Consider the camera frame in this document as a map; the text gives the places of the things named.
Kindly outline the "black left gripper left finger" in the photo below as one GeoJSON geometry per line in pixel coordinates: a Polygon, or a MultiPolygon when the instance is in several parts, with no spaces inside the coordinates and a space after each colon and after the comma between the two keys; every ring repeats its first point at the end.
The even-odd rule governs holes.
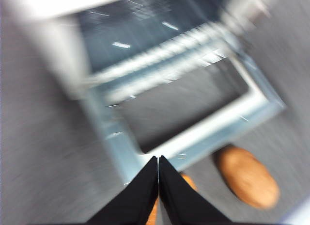
{"type": "Polygon", "coordinates": [[[144,225],[157,196],[157,158],[152,157],[126,188],[90,218],[87,224],[144,225]]]}

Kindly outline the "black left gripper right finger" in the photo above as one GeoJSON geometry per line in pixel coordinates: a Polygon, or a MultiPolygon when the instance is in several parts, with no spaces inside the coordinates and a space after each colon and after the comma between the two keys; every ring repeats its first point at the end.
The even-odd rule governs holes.
{"type": "Polygon", "coordinates": [[[159,158],[159,194],[173,225],[225,225],[231,222],[197,193],[164,156],[159,158]]]}

